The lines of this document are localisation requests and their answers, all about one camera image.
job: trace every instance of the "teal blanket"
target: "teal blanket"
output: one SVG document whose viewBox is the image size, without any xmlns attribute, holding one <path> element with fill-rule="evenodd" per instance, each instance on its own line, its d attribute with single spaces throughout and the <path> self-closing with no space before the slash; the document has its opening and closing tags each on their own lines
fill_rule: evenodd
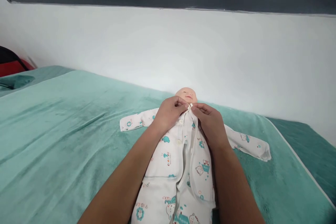
<svg viewBox="0 0 336 224">
<path fill-rule="evenodd" d="M 119 120 L 169 96 L 72 71 L 1 97 L 1 223 L 76 223 L 145 130 L 120 132 Z M 270 145 L 267 163 L 236 152 L 267 223 L 333 220 L 334 208 L 266 118 L 212 106 L 229 127 Z"/>
</svg>

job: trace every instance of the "human hand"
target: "human hand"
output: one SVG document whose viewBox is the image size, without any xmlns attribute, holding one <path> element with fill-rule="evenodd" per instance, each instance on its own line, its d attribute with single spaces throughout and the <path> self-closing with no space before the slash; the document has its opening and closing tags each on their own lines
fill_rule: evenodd
<svg viewBox="0 0 336 224">
<path fill-rule="evenodd" d="M 205 103 L 193 103 L 192 112 L 200 120 L 211 149 L 230 146 L 220 112 Z"/>
<path fill-rule="evenodd" d="M 155 128 L 164 134 L 175 125 L 188 107 L 189 104 L 179 96 L 167 98 L 161 103 L 152 125 L 154 124 Z"/>
</svg>

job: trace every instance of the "white baby outfit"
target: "white baby outfit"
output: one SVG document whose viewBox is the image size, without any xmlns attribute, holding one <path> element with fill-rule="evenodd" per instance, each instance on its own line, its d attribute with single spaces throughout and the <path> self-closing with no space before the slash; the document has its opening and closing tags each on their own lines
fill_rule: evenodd
<svg viewBox="0 0 336 224">
<path fill-rule="evenodd" d="M 131 223 L 209 224 L 216 207 L 208 145 L 192 104 L 158 143 L 147 167 Z M 120 130 L 149 126 L 157 109 L 120 120 Z M 268 143 L 225 125 L 232 148 L 263 161 L 271 159 Z"/>
</svg>

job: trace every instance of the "doll head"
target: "doll head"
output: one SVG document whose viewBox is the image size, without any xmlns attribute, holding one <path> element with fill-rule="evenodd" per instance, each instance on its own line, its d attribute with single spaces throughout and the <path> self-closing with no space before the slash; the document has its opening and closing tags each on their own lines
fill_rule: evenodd
<svg viewBox="0 0 336 224">
<path fill-rule="evenodd" d="M 184 99 L 189 104 L 197 102 L 195 91 L 188 87 L 180 89 L 179 91 L 177 91 L 175 95 L 180 96 L 182 99 Z"/>
</svg>

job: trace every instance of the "cartoon cat print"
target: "cartoon cat print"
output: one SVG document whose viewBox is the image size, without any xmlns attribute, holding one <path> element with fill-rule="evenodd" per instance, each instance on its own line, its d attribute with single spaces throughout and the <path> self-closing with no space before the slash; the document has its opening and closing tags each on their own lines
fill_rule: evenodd
<svg viewBox="0 0 336 224">
<path fill-rule="evenodd" d="M 200 224 L 200 222 L 198 221 L 198 219 L 197 219 L 197 217 L 194 213 L 189 216 L 189 222 L 190 222 L 190 224 Z"/>
</svg>

